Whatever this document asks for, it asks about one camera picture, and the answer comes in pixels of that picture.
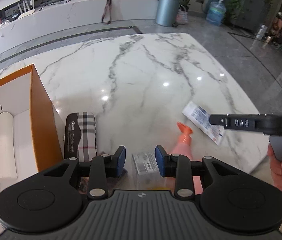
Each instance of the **spray nozzle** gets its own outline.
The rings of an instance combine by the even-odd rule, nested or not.
[[[179,130],[182,133],[184,133],[184,134],[191,134],[191,133],[193,133],[192,129],[189,126],[187,126],[187,125],[185,125],[185,124],[183,124],[181,122],[177,122],[177,125],[179,127]]]

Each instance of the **wall outlet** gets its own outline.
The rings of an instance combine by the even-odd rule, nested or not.
[[[204,0],[196,0],[198,3],[204,3]]]

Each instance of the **white case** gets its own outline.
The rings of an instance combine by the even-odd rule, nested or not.
[[[13,116],[0,114],[0,180],[16,179],[17,169],[13,147]]]

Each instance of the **blue gripper pad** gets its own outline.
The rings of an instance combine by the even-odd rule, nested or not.
[[[160,149],[158,148],[158,146],[155,148],[155,160],[157,162],[157,165],[160,171],[160,175],[162,177],[165,177],[166,172],[165,172],[165,167],[164,167],[164,156],[162,152],[160,151]]]
[[[123,166],[125,163],[125,155],[126,150],[125,147],[123,147],[123,150],[121,151],[119,157],[118,157],[118,165],[117,165],[117,177],[120,177],[123,171]]]

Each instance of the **marble table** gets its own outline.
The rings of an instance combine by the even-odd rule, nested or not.
[[[32,63],[64,121],[73,112],[95,114],[99,153],[126,147],[128,172],[132,153],[158,144],[167,152],[173,148],[177,121],[193,128],[195,159],[211,155],[249,173],[266,156],[263,134],[228,130],[217,146],[182,114],[190,100],[214,114],[258,113],[233,77],[188,34],[77,43],[15,63],[0,70],[0,78]]]

